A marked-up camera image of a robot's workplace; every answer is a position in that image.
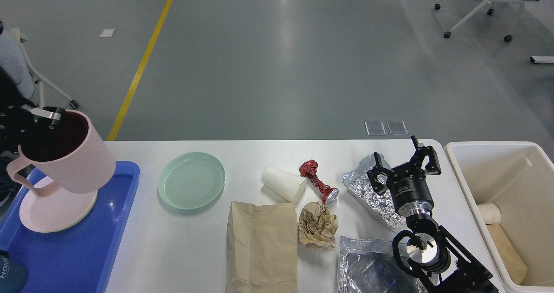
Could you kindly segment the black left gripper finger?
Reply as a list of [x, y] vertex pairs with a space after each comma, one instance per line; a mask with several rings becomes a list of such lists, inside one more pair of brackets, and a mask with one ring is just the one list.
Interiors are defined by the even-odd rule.
[[65, 117], [67, 111], [60, 107], [32, 107], [24, 104], [22, 108], [29, 112], [33, 120], [41, 127], [46, 129], [58, 129]]

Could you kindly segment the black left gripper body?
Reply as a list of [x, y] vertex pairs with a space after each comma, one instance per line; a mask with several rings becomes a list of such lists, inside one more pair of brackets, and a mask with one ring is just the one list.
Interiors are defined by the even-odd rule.
[[8, 105], [2, 105], [0, 113], [0, 152], [14, 152], [19, 145], [30, 141], [33, 115], [23, 108]]

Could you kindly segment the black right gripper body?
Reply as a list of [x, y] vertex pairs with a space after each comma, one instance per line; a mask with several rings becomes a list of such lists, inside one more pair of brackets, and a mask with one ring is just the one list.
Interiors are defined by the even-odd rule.
[[386, 187], [390, 191], [395, 212], [403, 217], [432, 213], [435, 206], [421, 164], [404, 163], [387, 172]]

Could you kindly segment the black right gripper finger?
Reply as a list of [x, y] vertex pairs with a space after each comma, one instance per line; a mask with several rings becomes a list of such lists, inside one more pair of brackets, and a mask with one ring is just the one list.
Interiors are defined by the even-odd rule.
[[441, 175], [437, 152], [431, 146], [420, 145], [415, 135], [411, 136], [415, 151], [408, 165], [419, 175]]
[[367, 172], [368, 180], [372, 186], [373, 191], [379, 196], [384, 195], [388, 191], [386, 183], [381, 183], [378, 180], [378, 175], [385, 176], [387, 179], [393, 177], [393, 170], [386, 168], [383, 165], [381, 156], [378, 152], [373, 153], [375, 165]]

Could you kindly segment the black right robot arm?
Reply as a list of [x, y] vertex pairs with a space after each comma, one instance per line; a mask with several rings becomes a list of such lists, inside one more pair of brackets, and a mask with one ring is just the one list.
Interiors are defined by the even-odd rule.
[[426, 177], [441, 174], [441, 167], [433, 147], [411, 139], [415, 151], [408, 162], [388, 169], [374, 153], [376, 163], [367, 173], [373, 191], [390, 192], [394, 211], [407, 224], [393, 239], [394, 261], [429, 293], [497, 293], [493, 274], [433, 219]]

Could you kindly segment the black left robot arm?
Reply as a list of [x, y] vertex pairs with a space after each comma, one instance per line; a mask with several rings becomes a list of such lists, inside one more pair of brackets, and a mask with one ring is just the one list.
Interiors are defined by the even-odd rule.
[[0, 151], [16, 152], [19, 145], [52, 145], [61, 135], [66, 111], [59, 107], [38, 108], [20, 94], [3, 68], [0, 85]]

